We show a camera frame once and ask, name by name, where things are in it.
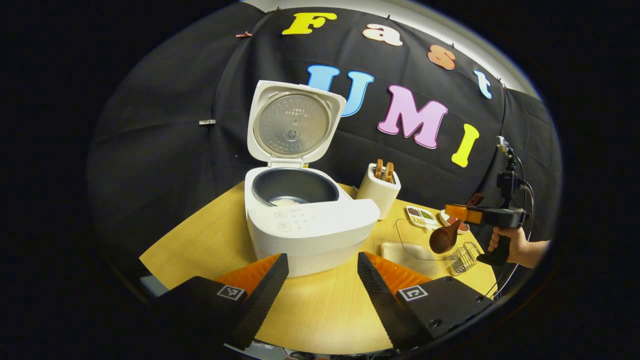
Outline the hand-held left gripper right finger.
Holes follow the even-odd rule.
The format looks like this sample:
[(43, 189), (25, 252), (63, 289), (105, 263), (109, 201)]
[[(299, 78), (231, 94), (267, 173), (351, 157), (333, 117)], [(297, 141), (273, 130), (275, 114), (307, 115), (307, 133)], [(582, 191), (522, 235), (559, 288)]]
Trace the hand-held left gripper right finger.
[(494, 303), (454, 276), (431, 279), (368, 251), (358, 253), (358, 275), (400, 352), (445, 337)]

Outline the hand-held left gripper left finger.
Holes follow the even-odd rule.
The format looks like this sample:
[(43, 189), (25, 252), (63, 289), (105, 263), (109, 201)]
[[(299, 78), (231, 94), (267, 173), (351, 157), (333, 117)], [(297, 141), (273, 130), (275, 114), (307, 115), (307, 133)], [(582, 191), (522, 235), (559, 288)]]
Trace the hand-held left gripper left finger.
[(288, 255), (277, 253), (215, 279), (192, 276), (154, 299), (151, 308), (195, 349), (228, 344), (243, 350), (254, 341), (289, 273)]

